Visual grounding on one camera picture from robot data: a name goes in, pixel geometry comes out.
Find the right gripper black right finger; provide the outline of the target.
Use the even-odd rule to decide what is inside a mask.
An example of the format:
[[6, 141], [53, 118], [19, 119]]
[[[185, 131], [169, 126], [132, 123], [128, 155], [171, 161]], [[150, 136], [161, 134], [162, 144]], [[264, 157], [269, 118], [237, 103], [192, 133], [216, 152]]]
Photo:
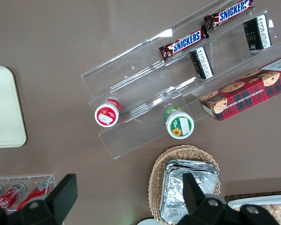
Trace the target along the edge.
[[240, 211], [230, 208], [217, 195], [202, 192], [190, 173], [183, 174], [183, 197], [188, 210], [179, 225], [277, 225], [278, 222], [264, 208], [245, 204]]

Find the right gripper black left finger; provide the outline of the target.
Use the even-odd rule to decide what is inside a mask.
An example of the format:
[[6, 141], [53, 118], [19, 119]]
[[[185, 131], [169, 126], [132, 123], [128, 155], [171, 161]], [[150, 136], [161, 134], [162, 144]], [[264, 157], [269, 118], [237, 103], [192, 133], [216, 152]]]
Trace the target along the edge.
[[19, 211], [0, 209], [0, 225], [61, 225], [78, 198], [77, 178], [67, 174], [42, 200], [34, 200]]

